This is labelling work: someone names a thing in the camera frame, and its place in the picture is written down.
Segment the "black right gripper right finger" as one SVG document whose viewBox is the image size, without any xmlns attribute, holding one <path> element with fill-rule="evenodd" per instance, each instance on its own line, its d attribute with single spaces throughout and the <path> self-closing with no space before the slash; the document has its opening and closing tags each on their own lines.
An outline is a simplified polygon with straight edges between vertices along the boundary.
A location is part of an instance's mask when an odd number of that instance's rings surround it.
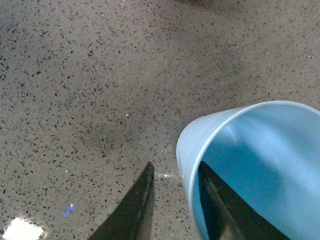
<svg viewBox="0 0 320 240">
<path fill-rule="evenodd" d="M 210 166 L 198 168 L 200 203 L 210 240 L 287 240 L 258 214 Z"/>
</svg>

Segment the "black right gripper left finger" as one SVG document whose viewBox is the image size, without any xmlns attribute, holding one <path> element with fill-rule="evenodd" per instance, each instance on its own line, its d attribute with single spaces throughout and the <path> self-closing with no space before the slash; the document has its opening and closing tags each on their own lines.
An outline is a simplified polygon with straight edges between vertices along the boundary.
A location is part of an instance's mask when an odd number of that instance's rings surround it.
<svg viewBox="0 0 320 240">
<path fill-rule="evenodd" d="M 149 240 L 155 206 L 154 166 L 148 162 L 116 209 L 90 240 Z"/>
</svg>

